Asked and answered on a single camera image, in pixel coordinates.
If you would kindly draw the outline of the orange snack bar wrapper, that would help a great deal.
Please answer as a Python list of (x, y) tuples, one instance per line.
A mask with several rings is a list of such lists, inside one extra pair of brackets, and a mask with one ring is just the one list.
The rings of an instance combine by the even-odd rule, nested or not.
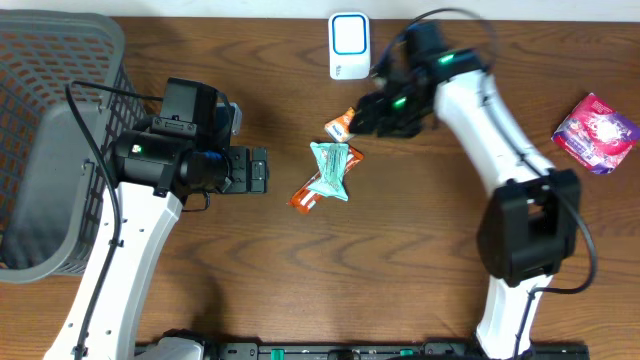
[(308, 214), (320, 198), (336, 198), (348, 201), (343, 184), (345, 175), (363, 159), (364, 155), (348, 144), (310, 144), (318, 171), (296, 193), (288, 205), (302, 214)]

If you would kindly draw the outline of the orange white small packet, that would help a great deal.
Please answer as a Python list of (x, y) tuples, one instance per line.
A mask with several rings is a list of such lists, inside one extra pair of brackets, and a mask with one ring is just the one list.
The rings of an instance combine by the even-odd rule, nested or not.
[(343, 115), (327, 122), (324, 126), (325, 132), (338, 143), (346, 143), (353, 134), (349, 131), (349, 125), (355, 116), (355, 110), (350, 107)]

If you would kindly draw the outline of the mint green tissue packet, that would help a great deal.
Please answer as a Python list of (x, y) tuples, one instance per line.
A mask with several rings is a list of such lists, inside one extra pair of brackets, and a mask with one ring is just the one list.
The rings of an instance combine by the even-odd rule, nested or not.
[(343, 185), (349, 146), (344, 143), (310, 143), (311, 151), (316, 159), (320, 177), (310, 185), (311, 191), (324, 197), (335, 197), (342, 201), (348, 200), (348, 194)]

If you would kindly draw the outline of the purple snack packet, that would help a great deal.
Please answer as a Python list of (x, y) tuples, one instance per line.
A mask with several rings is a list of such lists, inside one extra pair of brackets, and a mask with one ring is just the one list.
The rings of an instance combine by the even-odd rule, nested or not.
[(590, 172), (613, 172), (639, 142), (639, 127), (594, 93), (585, 96), (551, 140)]

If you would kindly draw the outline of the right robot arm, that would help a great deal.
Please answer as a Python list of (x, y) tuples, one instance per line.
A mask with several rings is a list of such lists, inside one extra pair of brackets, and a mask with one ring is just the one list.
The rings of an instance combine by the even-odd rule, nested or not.
[(394, 41), (408, 68), (396, 69), (385, 49), (374, 67), (379, 88), (359, 100), (349, 131), (412, 138), (432, 114), (456, 136), (489, 197), (476, 235), (489, 289), (475, 338), (485, 357), (514, 359), (531, 347), (542, 290), (575, 250), (579, 180), (529, 141), (474, 50), (449, 47), (433, 21)]

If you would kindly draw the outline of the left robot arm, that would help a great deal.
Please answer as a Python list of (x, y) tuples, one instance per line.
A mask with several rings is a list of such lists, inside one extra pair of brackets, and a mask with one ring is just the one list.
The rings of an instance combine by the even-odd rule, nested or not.
[(217, 344), (185, 329), (136, 347), (159, 256), (193, 194), (264, 194), (268, 153), (234, 146), (242, 113), (204, 83), (171, 78), (157, 115), (123, 131), (101, 152), (105, 179), (93, 249), (48, 359), (214, 359)]

